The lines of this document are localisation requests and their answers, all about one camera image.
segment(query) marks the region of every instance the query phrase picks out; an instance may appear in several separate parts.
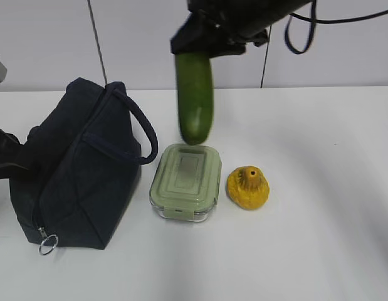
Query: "navy blue bag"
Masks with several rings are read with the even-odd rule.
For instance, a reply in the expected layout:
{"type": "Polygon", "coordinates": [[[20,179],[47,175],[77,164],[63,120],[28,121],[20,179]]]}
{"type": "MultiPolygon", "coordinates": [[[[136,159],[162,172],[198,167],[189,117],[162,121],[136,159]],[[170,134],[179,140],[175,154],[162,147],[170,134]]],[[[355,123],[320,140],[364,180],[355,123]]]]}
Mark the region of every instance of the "navy blue bag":
{"type": "Polygon", "coordinates": [[[157,151],[155,131],[123,83],[103,88],[79,78],[0,177],[10,178],[18,221],[41,254],[56,246],[104,249],[132,197],[140,165],[152,162],[157,151]],[[130,113],[150,140],[148,157],[141,156],[130,113]]]}

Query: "zipper pull ring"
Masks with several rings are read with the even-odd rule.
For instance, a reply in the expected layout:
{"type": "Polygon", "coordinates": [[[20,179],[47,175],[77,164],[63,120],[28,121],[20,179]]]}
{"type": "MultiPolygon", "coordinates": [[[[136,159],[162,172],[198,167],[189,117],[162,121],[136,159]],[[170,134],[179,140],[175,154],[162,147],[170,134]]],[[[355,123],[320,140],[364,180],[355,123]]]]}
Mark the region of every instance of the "zipper pull ring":
{"type": "Polygon", "coordinates": [[[39,254],[42,255],[42,256],[45,256],[45,255],[49,255],[56,247],[57,247],[57,244],[58,244],[58,237],[57,235],[55,234],[52,234],[52,235],[47,235],[46,234],[46,231],[43,227],[40,227],[38,228],[38,231],[40,233],[40,235],[42,236],[42,242],[41,244],[39,245],[39,254]],[[50,246],[50,245],[46,245],[46,243],[49,241],[49,240],[54,240],[54,243],[53,243],[53,246],[50,246]],[[43,247],[49,247],[50,249],[47,251],[47,252],[44,252],[42,250],[43,247]]]}

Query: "bag handle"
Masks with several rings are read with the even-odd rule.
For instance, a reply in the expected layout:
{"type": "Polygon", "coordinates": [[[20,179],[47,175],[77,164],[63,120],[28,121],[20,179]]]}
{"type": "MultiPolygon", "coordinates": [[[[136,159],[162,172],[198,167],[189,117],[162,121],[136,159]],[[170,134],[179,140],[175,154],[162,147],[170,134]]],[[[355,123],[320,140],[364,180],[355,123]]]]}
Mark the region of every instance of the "bag handle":
{"type": "Polygon", "coordinates": [[[154,128],[150,124],[149,120],[146,118],[145,114],[138,107],[138,105],[129,96],[117,89],[114,89],[112,93],[124,104],[126,104],[132,115],[135,116],[141,127],[144,129],[145,134],[148,137],[150,145],[152,147],[151,153],[148,157],[136,157],[132,154],[120,150],[117,146],[107,142],[105,139],[102,139],[97,135],[89,133],[85,134],[84,140],[90,145],[97,148],[98,150],[106,153],[108,156],[118,159],[120,161],[132,161],[140,165],[151,163],[156,158],[157,153],[159,151],[157,136],[154,128]]]}

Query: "toy fruit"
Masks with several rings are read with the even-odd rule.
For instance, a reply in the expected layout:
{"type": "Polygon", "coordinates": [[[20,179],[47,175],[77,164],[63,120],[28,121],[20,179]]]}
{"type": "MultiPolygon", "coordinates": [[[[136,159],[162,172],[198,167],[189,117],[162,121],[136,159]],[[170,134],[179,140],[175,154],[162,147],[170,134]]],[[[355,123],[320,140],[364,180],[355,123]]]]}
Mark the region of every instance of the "toy fruit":
{"type": "Polygon", "coordinates": [[[227,179],[229,197],[240,207],[255,210],[269,197],[269,184],[255,166],[239,167],[227,179]]]}
{"type": "Polygon", "coordinates": [[[189,145],[203,143],[213,121],[213,81],[205,52],[176,55],[177,98],[181,136],[189,145]]]}

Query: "green plastic lid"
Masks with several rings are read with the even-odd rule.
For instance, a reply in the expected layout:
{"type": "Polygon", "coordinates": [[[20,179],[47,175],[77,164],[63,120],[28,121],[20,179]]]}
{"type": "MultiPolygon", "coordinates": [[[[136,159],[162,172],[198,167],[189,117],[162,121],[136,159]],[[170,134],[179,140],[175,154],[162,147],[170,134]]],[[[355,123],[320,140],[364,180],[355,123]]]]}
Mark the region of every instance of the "green plastic lid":
{"type": "Polygon", "coordinates": [[[205,220],[218,201],[221,160],[212,147],[170,145],[160,160],[150,202],[165,218],[205,220]]]}

